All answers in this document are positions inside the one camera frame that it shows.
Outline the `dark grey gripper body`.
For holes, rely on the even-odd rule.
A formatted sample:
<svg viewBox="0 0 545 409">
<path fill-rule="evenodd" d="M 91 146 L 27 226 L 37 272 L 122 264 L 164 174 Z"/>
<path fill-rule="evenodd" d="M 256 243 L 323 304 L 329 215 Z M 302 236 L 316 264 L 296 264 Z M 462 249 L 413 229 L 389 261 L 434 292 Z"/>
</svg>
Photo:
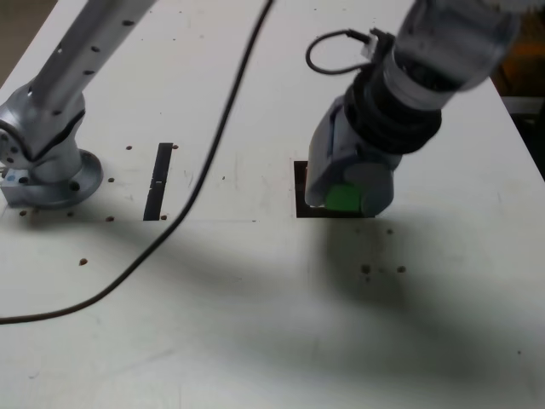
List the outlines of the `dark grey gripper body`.
<svg viewBox="0 0 545 409">
<path fill-rule="evenodd" d="M 361 164 L 380 164 L 389 171 L 395 171 L 403 158 L 402 155 L 386 153 L 365 141 L 355 145 L 355 152 Z"/>
</svg>

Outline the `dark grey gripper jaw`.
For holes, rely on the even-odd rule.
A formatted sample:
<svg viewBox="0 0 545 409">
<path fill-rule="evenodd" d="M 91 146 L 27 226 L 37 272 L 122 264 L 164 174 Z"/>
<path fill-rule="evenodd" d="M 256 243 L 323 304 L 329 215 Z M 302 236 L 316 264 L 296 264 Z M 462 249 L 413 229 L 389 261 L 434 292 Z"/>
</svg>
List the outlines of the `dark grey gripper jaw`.
<svg viewBox="0 0 545 409">
<path fill-rule="evenodd" d="M 355 208 L 357 188 L 343 176 L 354 163 L 352 131 L 339 96 L 319 121 L 309 145 L 305 203 L 314 208 Z"/>
</svg>

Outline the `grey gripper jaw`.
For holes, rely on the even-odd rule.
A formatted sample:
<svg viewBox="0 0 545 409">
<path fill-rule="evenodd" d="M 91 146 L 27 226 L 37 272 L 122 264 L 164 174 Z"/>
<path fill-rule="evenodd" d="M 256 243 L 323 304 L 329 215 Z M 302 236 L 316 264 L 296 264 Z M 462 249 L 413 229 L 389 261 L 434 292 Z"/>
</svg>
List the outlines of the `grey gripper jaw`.
<svg viewBox="0 0 545 409">
<path fill-rule="evenodd" d="M 354 185 L 360 195 L 364 217 L 380 215 L 393 201 L 393 172 L 378 163 L 360 163 L 344 171 L 344 180 Z"/>
</svg>

